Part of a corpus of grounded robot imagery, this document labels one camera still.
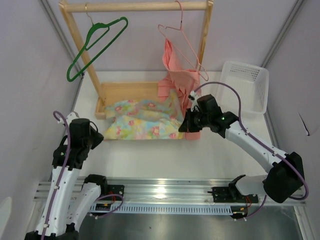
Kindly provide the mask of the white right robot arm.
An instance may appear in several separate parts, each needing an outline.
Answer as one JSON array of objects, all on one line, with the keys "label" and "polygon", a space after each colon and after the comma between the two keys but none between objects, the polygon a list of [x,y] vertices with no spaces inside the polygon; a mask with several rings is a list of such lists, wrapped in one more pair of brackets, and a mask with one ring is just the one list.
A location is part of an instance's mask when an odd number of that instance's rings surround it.
[{"label": "white right robot arm", "polygon": [[228,189],[232,201],[239,202],[254,194],[266,195],[277,203],[293,198],[305,183],[302,158],[296,152],[288,154],[250,133],[234,113],[222,112],[211,94],[198,96],[192,92],[188,97],[192,106],[186,110],[179,132],[197,133],[209,128],[243,149],[266,172],[257,176],[244,174],[232,180]]}]

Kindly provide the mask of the floral pastel skirt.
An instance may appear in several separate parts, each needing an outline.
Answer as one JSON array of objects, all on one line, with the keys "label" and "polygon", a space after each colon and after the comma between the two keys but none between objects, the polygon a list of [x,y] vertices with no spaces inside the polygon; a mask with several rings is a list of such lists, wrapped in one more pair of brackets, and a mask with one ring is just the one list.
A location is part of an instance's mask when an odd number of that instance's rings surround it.
[{"label": "floral pastel skirt", "polygon": [[169,92],[163,102],[150,99],[123,100],[104,110],[109,126],[107,140],[181,140],[179,132],[184,117],[178,95]]}]

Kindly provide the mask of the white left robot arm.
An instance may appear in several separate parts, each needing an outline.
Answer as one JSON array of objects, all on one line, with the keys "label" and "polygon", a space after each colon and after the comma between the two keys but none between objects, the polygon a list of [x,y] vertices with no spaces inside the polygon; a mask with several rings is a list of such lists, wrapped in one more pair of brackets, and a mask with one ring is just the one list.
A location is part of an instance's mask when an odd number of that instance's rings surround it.
[{"label": "white left robot arm", "polygon": [[55,110],[53,116],[64,125],[66,135],[53,152],[48,197],[35,230],[25,235],[27,240],[77,240],[91,205],[96,199],[105,199],[109,193],[106,177],[90,174],[84,180],[80,195],[70,205],[83,164],[104,137],[94,122],[80,118],[74,111],[63,116]]}]

